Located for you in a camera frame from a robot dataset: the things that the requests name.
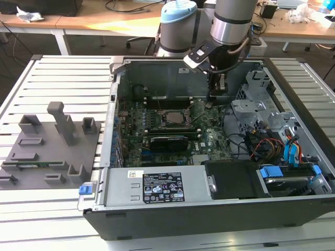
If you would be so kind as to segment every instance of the floor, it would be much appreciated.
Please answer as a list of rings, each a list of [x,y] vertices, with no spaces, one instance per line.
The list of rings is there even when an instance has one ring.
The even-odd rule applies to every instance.
[[[0,104],[4,101],[15,81],[20,77],[24,67],[20,64],[29,62],[30,53],[17,41],[15,44],[15,56],[13,55],[13,45],[15,37],[9,36],[7,44],[0,44]],[[59,49],[53,35],[20,34],[19,39],[29,48],[33,54],[59,55]],[[130,49],[126,49],[128,37],[106,37],[106,46],[101,47],[97,36],[69,36],[69,43],[74,55],[143,55],[149,43],[148,40],[136,41],[131,44]],[[315,72],[324,77],[330,67],[335,64],[333,52],[327,49],[318,49],[315,45],[309,52],[305,51],[307,44],[290,43],[288,52],[283,52],[284,43],[268,42],[265,56],[277,58],[304,58]],[[328,75],[326,83],[335,88],[335,69]]]

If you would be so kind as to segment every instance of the open computer chassis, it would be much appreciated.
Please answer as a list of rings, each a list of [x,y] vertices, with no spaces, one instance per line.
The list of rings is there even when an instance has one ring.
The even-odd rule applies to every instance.
[[[103,239],[299,226],[335,211],[335,148],[270,59],[229,72],[212,102],[206,76],[180,59],[116,56],[111,71],[95,204],[84,210]],[[257,133],[275,139],[271,158]]]

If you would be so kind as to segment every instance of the power supply label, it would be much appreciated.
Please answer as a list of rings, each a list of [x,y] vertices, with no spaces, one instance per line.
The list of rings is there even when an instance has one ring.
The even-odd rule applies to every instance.
[[[185,201],[181,173],[143,174],[143,202]]]

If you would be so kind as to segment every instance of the computer case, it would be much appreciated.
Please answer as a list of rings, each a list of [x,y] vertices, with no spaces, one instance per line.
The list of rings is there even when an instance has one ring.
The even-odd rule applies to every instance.
[[[25,12],[74,17],[82,3],[83,0],[0,0],[0,12],[15,14],[19,7]]]

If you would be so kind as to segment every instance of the label sticker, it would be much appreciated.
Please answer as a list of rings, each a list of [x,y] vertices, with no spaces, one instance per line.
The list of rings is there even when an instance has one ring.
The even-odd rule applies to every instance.
[[[142,178],[143,170],[128,171],[128,178]]]
[[[144,203],[150,204],[185,201],[181,173],[142,175]]]
[[[178,73],[189,73],[189,68],[179,68]]]

